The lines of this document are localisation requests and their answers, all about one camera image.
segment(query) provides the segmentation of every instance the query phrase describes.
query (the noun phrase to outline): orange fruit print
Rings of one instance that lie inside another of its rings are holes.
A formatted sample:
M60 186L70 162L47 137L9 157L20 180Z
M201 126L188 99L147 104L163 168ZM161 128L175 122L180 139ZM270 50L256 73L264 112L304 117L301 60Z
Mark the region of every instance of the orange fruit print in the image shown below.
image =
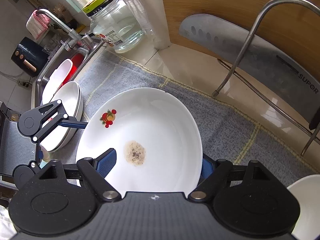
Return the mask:
M108 128L110 125L113 125L113 121L116 118L116 113L117 111L115 109L112 109L112 111L108 109L108 111L102 115L100 121L106 128Z

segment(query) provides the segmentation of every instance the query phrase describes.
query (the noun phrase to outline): yellow-green lid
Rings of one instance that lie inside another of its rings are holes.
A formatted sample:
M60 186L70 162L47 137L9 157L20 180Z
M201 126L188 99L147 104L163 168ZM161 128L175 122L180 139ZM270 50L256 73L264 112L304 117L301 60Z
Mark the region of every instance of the yellow-green lid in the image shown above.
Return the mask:
M102 4L103 2L105 2L106 0L91 0L90 2L88 2L83 8L82 10L84 11L84 13L90 13L91 11L93 11L95 8L97 8L100 4Z

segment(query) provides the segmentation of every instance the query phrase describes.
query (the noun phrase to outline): barcode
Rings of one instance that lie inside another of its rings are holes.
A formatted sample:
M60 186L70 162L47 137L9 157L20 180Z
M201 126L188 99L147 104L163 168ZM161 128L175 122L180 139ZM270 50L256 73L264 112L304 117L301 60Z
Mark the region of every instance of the barcode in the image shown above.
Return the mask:
M119 44L121 44L121 43L123 43L123 41L122 41L122 40L119 40L119 41L116 41L115 43L113 43L113 45L117 46L117 45L119 45Z

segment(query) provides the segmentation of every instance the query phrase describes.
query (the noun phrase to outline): sink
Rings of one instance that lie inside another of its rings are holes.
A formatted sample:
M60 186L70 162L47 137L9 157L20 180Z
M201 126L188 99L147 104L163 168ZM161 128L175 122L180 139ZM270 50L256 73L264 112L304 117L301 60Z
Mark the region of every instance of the sink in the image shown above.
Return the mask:
M85 66L85 64L98 51L98 49L104 44L104 41L102 41L102 40L94 39L94 42L95 42L95 46L90 51L86 46L84 46L83 48L78 48L78 49L74 48L71 51L66 51L62 45L58 49L56 54L54 54L52 59L43 68L41 73L38 75L36 81L34 82L35 85L32 88L32 94L34 95L34 104L33 104L33 100L32 100L31 108L40 106L41 101L42 101L42 93L43 93L44 87L47 85L49 78L52 75L52 73L54 72L54 70L56 70L59 67L59 65L67 58L72 58L75 54L81 53L81 54L85 55L85 58L70 79L70 80L74 80L74 78L78 75L78 73Z

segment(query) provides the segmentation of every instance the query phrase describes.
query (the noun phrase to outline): power outlet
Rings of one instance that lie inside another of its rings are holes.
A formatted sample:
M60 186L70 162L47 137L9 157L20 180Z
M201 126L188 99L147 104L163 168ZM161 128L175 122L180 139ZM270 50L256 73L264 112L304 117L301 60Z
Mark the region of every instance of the power outlet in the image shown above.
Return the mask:
M32 84L30 84L28 80L19 80L17 84L25 89L32 89Z

